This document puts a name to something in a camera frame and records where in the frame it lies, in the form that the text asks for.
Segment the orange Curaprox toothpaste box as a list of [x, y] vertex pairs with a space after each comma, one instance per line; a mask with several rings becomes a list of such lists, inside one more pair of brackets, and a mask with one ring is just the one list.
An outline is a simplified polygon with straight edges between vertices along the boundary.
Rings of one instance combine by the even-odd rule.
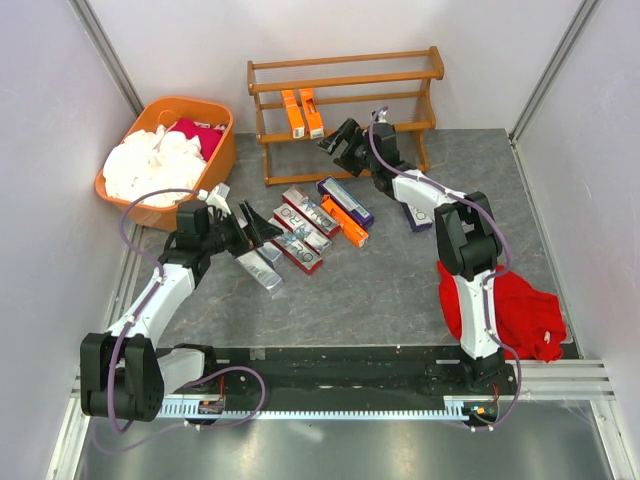
[[282, 90], [280, 95], [292, 137], [294, 139], [302, 138], [305, 135], [305, 122], [298, 106], [295, 92], [293, 90]]

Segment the purple white R.O toothpaste box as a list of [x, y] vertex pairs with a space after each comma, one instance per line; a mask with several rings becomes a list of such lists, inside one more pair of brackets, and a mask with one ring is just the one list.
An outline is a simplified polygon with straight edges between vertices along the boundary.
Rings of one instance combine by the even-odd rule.
[[432, 227], [432, 220], [421, 210], [407, 203], [402, 203], [401, 207], [414, 233], [428, 231]]

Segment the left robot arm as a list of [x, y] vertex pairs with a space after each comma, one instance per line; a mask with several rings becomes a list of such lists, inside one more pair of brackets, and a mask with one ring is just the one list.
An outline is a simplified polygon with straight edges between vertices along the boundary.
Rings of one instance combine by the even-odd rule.
[[208, 393], [219, 382], [210, 347], [181, 344], [159, 352], [157, 344], [181, 304], [196, 290], [218, 254], [241, 258], [283, 229], [248, 202], [238, 219], [226, 207], [189, 200], [176, 211], [176, 229], [138, 299], [103, 333], [80, 345], [82, 412], [112, 423], [150, 422], [164, 398], [181, 388]]

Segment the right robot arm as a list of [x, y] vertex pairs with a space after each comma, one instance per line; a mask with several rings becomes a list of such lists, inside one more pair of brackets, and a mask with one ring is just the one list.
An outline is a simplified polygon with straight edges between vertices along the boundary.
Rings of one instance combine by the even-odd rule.
[[494, 381], [486, 359], [507, 349], [497, 332], [494, 280], [504, 235], [494, 220], [487, 197], [450, 189], [404, 161], [395, 126], [384, 108], [374, 112], [363, 128], [349, 118], [317, 142], [328, 154], [345, 148], [334, 163], [354, 177], [368, 171], [376, 188], [391, 199], [427, 214], [435, 227], [439, 261], [453, 277], [461, 315], [460, 346], [470, 361], [458, 368], [458, 381], [467, 392], [483, 392]]

